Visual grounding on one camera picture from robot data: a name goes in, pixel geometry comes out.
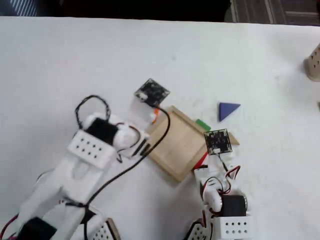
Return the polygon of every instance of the perforated bracket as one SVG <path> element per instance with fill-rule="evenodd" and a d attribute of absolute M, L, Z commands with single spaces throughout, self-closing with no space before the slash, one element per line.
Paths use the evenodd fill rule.
<path fill-rule="evenodd" d="M 116 157 L 116 150 L 112 146 L 83 130 L 76 132 L 67 149 L 81 160 L 101 170 Z"/>
<path fill-rule="evenodd" d="M 213 219 L 216 239 L 250 239 L 254 237 L 252 216 L 224 216 Z"/>

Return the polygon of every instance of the white table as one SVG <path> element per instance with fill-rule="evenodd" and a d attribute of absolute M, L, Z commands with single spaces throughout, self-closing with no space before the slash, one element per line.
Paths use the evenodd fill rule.
<path fill-rule="evenodd" d="M 64 155 L 83 97 L 100 95 L 121 116 L 153 78 L 171 91 L 163 107 L 239 140 L 235 161 L 254 198 L 255 239 L 318 239 L 320 83 L 302 62 L 319 39 L 311 26 L 1 17 L 0 225 Z M 218 123 L 220 101 L 241 107 Z M 88 104 L 83 118 L 90 106 L 103 110 Z M 175 184 L 148 159 L 94 205 L 124 240 L 180 240 L 202 206 L 191 174 Z"/>

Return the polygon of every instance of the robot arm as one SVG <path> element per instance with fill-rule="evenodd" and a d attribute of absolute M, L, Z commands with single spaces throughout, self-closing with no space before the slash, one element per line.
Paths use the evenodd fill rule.
<path fill-rule="evenodd" d="M 228 169 L 226 172 L 222 168 L 216 154 L 208 156 L 208 165 L 194 170 L 204 205 L 203 218 L 193 223 L 186 240 L 253 238 L 253 217 L 248 211 L 247 196 L 236 181 L 240 166 Z"/>
<path fill-rule="evenodd" d="M 128 148 L 126 154 L 129 157 L 132 156 L 132 152 L 139 152 L 143 149 L 146 145 L 144 139 L 148 138 L 147 134 L 136 127 L 134 132 L 129 127 L 119 128 L 112 121 L 123 123 L 114 115 L 110 116 L 109 121 L 97 117 L 97 114 L 87 118 L 84 130 L 78 130 L 74 135 L 58 166 L 21 205 L 17 219 L 19 231 L 33 218 L 41 219 L 57 205 L 61 198 L 85 204 L 92 196 L 103 174 L 116 159 L 119 148 Z M 51 239 L 77 239 L 76 236 L 73 237 L 73 234 L 84 215 L 84 207 L 66 206 L 65 218 Z M 93 217 L 88 222 L 88 233 L 93 234 L 105 221 L 105 217 Z"/>

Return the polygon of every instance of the wooden tray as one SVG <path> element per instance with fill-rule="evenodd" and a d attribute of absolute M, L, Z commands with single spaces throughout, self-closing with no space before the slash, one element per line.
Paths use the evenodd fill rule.
<path fill-rule="evenodd" d="M 174 106 L 167 112 L 171 120 L 169 132 L 149 157 L 181 182 L 207 151 L 205 130 Z M 162 114 L 147 130 L 151 146 L 164 134 L 167 125 L 168 119 Z"/>

